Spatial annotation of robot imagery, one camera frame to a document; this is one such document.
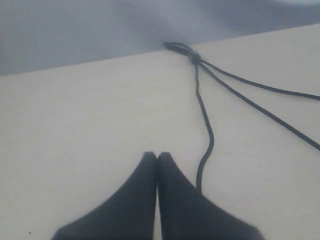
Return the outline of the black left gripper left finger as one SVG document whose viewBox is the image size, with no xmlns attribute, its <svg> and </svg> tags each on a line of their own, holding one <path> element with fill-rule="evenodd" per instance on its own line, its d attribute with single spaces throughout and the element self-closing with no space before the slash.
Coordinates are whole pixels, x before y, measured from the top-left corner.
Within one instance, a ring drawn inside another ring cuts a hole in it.
<svg viewBox="0 0 320 240">
<path fill-rule="evenodd" d="M 100 206 L 61 227 L 55 240 L 151 240 L 157 196 L 157 157 L 145 152 L 127 181 Z"/>
</svg>

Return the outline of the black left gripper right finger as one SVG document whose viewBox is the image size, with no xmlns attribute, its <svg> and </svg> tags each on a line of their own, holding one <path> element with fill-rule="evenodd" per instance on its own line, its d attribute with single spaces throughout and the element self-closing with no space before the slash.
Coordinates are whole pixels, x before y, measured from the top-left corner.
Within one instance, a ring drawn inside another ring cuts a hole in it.
<svg viewBox="0 0 320 240">
<path fill-rule="evenodd" d="M 262 240 L 260 231 L 203 196 L 168 152 L 157 159 L 157 185 L 164 240 Z"/>
</svg>

